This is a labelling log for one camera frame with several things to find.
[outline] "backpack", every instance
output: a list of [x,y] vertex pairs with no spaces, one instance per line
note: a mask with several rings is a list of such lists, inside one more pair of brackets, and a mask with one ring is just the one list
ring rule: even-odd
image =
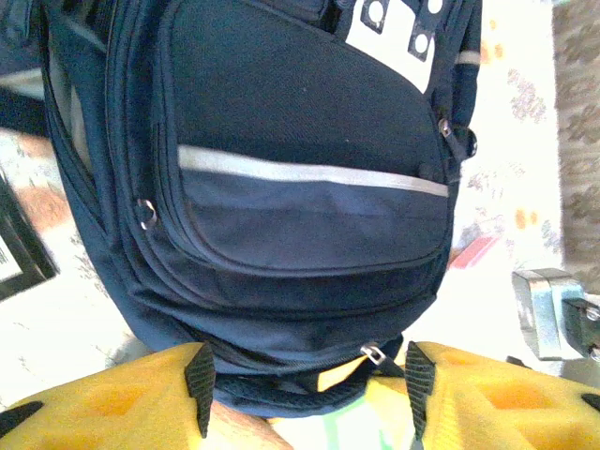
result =
[[82,240],[141,341],[210,343],[215,398],[264,417],[400,373],[476,150],[481,0],[9,3],[4,33],[39,34]]

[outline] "reflective strip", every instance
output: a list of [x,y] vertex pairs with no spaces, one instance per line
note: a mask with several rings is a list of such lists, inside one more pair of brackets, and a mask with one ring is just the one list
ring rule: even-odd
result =
[[224,173],[268,181],[287,183],[325,181],[349,186],[413,190],[438,197],[448,197],[448,186],[411,176],[346,167],[273,162],[189,145],[179,146],[179,167],[192,171]]
[[474,66],[481,66],[481,53],[473,50],[460,52],[457,56],[456,64],[472,64]]

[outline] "metal ring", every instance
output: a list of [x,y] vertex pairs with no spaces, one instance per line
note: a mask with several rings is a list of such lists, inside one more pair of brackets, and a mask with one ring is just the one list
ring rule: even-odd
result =
[[149,200],[146,200],[146,199],[138,199],[138,206],[148,208],[152,212],[152,216],[148,220],[146,220],[144,222],[140,222],[140,226],[142,227],[142,230],[147,231],[151,227],[153,227],[155,223],[157,223],[157,220],[158,220],[157,210],[155,209],[152,202],[150,202]]

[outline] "front pocket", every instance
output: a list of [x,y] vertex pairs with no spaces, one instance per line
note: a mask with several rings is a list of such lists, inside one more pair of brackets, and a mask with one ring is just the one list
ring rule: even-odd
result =
[[294,277],[415,266],[443,247],[428,103],[330,35],[243,1],[173,2],[154,95],[158,210],[187,254]]

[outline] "navy blue backpack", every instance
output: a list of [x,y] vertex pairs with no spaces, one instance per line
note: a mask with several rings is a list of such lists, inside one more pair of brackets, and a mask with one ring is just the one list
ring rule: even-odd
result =
[[39,39],[73,216],[135,335],[209,342],[217,400],[298,417],[401,373],[476,149],[480,22],[481,0],[12,0],[2,27]]

